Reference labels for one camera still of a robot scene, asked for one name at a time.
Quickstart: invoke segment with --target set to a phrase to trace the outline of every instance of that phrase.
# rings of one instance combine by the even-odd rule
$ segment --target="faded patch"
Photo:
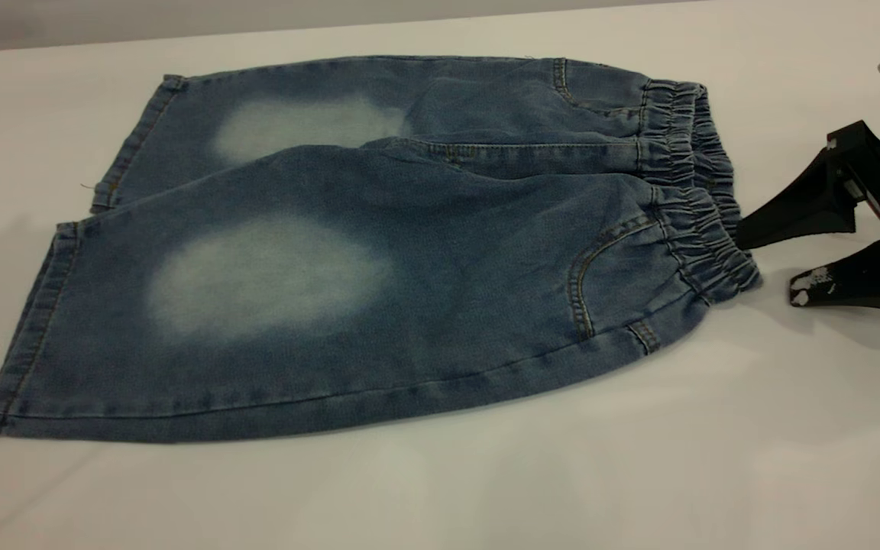
[[[147,306],[172,338],[328,331],[376,299],[390,272],[386,258],[335,229],[298,216],[262,218],[169,254]]]
[[[793,281],[790,285],[790,289],[793,289],[794,291],[806,291],[813,289],[814,286],[820,285],[821,283],[829,283],[833,280],[834,278],[831,277],[830,272],[826,267],[818,267],[810,273],[803,275],[803,277],[797,278]]]
[[[248,163],[298,145],[360,147],[399,135],[405,112],[353,96],[306,103],[258,99],[238,105],[220,125],[211,146],[228,163]]]

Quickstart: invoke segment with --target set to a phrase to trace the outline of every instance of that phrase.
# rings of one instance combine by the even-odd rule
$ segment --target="white surface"
[[[161,73],[357,53],[567,56],[709,85],[747,212],[828,131],[880,136],[880,3],[731,0],[0,52],[0,361],[52,224],[84,215]],[[426,419],[223,445],[0,439],[0,550],[880,548],[880,312],[767,285],[636,366]]]
[[[0,0],[0,50],[681,1]]]

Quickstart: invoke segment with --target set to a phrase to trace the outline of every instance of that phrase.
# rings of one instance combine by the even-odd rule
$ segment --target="jeans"
[[[264,438],[528,396],[757,286],[705,89],[573,60],[168,76],[58,226],[0,435]]]

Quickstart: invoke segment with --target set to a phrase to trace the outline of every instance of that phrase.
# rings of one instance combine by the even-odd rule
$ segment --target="hem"
[[[642,323],[663,344],[680,340],[708,310],[691,291],[643,320],[544,355],[446,380],[408,387],[340,393],[288,403],[154,417],[36,417],[0,412],[0,435],[19,438],[91,439],[108,442],[219,442],[329,432],[460,411],[535,396],[629,365],[659,348],[643,345]]]
[[[53,243],[40,267],[34,286],[22,309],[11,339],[5,362],[0,369],[0,415],[12,414],[18,394],[32,372],[42,351],[53,314],[60,304],[73,261],[79,248],[77,223],[57,226]]]

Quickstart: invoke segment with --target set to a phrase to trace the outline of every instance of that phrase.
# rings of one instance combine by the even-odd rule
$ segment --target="denim shorts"
[[[565,59],[167,76],[62,223],[0,435],[194,442],[541,393],[754,288],[699,84]]]

